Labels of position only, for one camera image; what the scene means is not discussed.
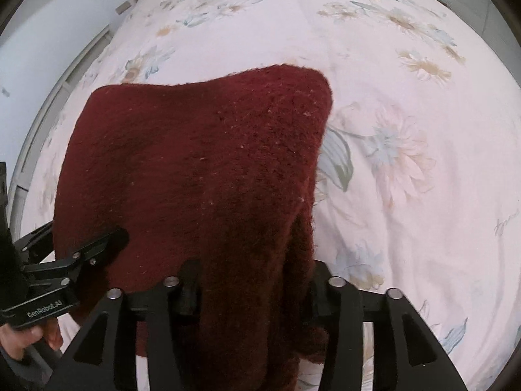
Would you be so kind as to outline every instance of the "dark red fabric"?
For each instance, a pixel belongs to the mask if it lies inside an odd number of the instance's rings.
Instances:
[[[293,390],[323,352],[299,307],[313,269],[312,205],[331,91],[281,65],[204,83],[92,93],[59,178],[54,246],[66,257],[116,225],[127,247],[79,279],[81,323],[111,287],[145,290],[202,261],[199,389]],[[144,354],[144,329],[137,351]]]

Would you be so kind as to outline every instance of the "fuzzy towel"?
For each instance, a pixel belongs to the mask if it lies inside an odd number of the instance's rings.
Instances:
[[[130,242],[80,276],[75,320],[107,289],[148,289],[199,257],[202,312],[187,343],[198,389],[294,389],[299,355],[316,358],[326,344],[300,326],[299,308],[330,109],[327,80],[288,65],[93,92],[59,178],[56,257],[116,225]],[[140,355],[145,340],[138,327]]]

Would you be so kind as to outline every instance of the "folded blanket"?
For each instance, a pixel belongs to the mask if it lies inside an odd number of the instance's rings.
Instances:
[[[198,388],[294,389],[299,355],[317,359],[326,344],[300,326],[299,309],[330,108],[326,79],[288,65],[93,92],[59,178],[56,257],[116,225],[130,242],[80,276],[75,320],[107,289],[148,289],[199,257],[201,319],[185,343]],[[137,335],[144,355],[145,329]]]

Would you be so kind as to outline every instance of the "mattress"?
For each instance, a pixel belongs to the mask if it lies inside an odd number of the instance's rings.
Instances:
[[[402,289],[469,390],[486,390],[521,336],[521,90],[435,0],[139,0],[49,134],[22,233],[53,218],[67,143],[93,90],[277,64],[317,69],[333,91],[315,257],[360,289]],[[77,325],[60,321],[70,341]],[[300,389],[316,389],[320,372],[302,362]]]

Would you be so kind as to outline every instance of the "finger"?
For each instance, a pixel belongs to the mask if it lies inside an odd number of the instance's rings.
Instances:
[[[43,336],[53,350],[58,350],[63,345],[62,333],[57,318],[47,321],[43,328]]]
[[[13,330],[9,325],[0,328],[0,342],[6,353],[15,360],[23,359],[25,348],[39,341],[43,336],[40,326],[23,331]]]

